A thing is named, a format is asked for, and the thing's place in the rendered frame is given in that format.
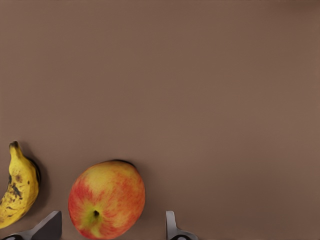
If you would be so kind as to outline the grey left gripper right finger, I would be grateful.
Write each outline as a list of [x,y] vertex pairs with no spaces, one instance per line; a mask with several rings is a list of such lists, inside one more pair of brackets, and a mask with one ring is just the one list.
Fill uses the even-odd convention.
[[172,210],[165,212],[166,240],[199,240],[199,238],[188,231],[177,227],[175,213]]

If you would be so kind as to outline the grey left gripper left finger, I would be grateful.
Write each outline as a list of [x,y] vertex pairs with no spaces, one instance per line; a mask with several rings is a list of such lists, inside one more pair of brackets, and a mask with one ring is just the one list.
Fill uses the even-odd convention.
[[1,240],[60,240],[62,236],[62,212],[55,210],[36,226],[20,231]]

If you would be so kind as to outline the red yellow apple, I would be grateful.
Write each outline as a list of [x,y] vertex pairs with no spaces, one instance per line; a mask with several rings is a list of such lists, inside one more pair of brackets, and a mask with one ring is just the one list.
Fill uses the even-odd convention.
[[124,160],[109,160],[77,177],[69,192],[68,213],[83,237],[111,240],[136,223],[145,201],[145,184],[137,168]]

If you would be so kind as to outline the yellow spotted banana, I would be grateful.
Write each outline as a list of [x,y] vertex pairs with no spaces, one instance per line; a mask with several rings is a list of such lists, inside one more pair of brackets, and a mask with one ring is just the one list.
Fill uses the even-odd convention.
[[40,192],[40,170],[26,157],[17,141],[9,144],[10,163],[7,190],[0,199],[0,229],[26,215]]

